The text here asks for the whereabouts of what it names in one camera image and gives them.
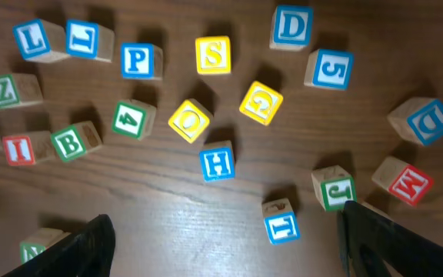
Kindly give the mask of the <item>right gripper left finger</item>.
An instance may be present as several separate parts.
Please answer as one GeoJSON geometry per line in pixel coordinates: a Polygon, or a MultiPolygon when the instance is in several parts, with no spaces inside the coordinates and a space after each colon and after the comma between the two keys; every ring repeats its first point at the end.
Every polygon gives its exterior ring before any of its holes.
{"type": "Polygon", "coordinates": [[[114,254],[112,221],[100,214],[3,277],[109,277],[114,254]]]}

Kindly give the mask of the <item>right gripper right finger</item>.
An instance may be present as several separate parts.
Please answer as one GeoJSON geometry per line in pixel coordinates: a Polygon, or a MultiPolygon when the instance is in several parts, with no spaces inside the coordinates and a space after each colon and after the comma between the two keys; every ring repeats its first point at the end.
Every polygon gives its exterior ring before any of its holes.
{"type": "Polygon", "coordinates": [[[443,247],[360,203],[337,213],[339,258],[346,276],[443,276],[443,247]]]}

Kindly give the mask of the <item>green N block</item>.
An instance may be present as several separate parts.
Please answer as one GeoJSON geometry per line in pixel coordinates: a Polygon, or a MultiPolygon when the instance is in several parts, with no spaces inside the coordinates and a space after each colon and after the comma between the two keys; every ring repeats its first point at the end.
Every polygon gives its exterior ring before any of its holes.
{"type": "Polygon", "coordinates": [[[59,229],[40,228],[19,244],[19,253],[22,264],[49,249],[57,242],[70,235],[59,229]]]}

